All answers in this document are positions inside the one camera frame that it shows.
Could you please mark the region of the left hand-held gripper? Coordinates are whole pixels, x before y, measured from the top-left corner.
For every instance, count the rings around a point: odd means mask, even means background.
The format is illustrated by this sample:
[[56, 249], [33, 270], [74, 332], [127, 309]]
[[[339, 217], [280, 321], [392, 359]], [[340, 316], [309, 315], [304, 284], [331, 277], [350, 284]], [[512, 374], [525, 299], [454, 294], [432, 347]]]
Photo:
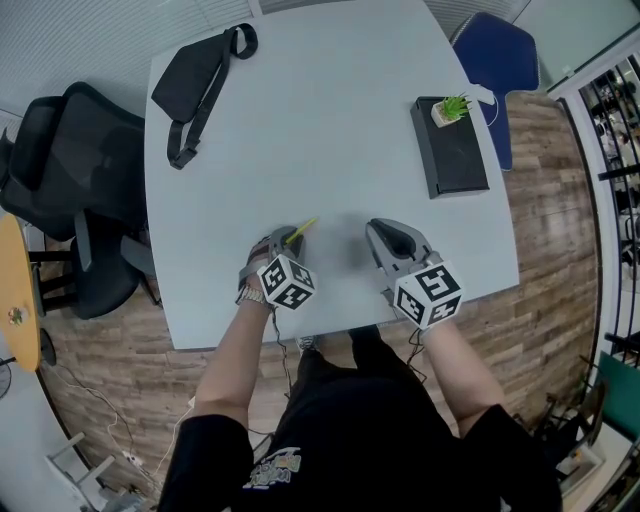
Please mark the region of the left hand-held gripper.
[[239, 272], [236, 304], [252, 300], [271, 309], [295, 311], [317, 291], [305, 266], [305, 237], [294, 226], [274, 230], [252, 249]]

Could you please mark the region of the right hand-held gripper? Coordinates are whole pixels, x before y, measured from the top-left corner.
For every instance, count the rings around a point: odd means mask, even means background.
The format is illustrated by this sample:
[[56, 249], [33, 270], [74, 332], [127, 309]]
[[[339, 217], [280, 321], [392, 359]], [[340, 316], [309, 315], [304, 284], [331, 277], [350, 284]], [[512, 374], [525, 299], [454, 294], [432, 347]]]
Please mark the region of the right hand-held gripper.
[[457, 314], [463, 283], [416, 229], [385, 218], [371, 219], [365, 237], [384, 275], [382, 295], [417, 328], [427, 330]]

